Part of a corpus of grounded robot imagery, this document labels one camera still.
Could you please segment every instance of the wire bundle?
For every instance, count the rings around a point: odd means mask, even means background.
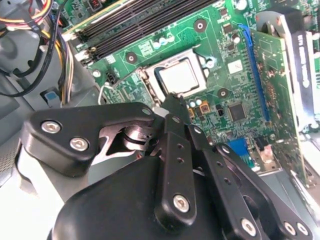
[[[7,28],[4,30],[2,29],[0,31],[0,38],[3,35],[6,35],[8,33],[8,30],[11,30],[11,31],[31,30],[33,32],[36,32],[40,36],[39,46],[34,57],[33,65],[30,67],[30,69],[28,69],[23,73],[13,72],[13,74],[18,78],[27,76],[38,67],[38,64],[40,63],[40,60],[41,60],[40,46],[42,46],[43,43],[46,40],[48,40],[46,55],[44,57],[44,61],[41,66],[41,69],[37,77],[35,78],[34,82],[21,92],[14,93],[14,94],[7,94],[7,93],[0,92],[0,95],[16,98],[16,97],[22,97],[30,93],[31,91],[33,91],[45,76],[49,68],[49,65],[51,63],[54,49],[56,49],[60,63],[61,63],[61,68],[62,68],[60,77],[58,79],[58,86],[59,86],[59,90],[61,91],[61,104],[65,105],[71,100],[72,80],[74,75],[74,58],[71,51],[71,47],[69,46],[68,43],[66,43],[63,40],[62,35],[58,28],[60,15],[67,1],[68,0],[64,0],[63,3],[59,6],[58,10],[55,13],[54,18],[50,15],[51,8],[53,5],[53,0],[44,0],[44,2],[40,2],[40,4],[38,3],[38,5],[42,7],[41,7],[41,10],[36,9],[35,14],[32,14],[33,0],[30,0],[29,1],[30,5],[28,8],[29,16],[26,17],[25,14],[22,14],[26,19],[29,19],[28,21],[24,19],[6,19],[6,18],[0,17],[0,23],[5,24]],[[50,32],[46,32],[45,30],[41,29],[40,24],[45,22],[50,26]],[[1,69],[0,69],[0,73],[5,76],[10,76],[10,73],[5,72]]]
[[[41,10],[35,10],[34,15],[31,15],[32,13],[32,4],[33,0],[30,0],[30,5],[29,5],[29,20],[26,21],[25,19],[7,19],[7,18],[1,18],[0,17],[0,23],[5,24],[7,28],[9,29],[21,29],[21,30],[29,30],[31,27],[29,24],[31,22],[34,22],[37,25],[40,25],[44,19],[48,16],[48,14],[51,11],[52,5],[53,5],[53,0],[44,0],[43,3],[43,8]]]

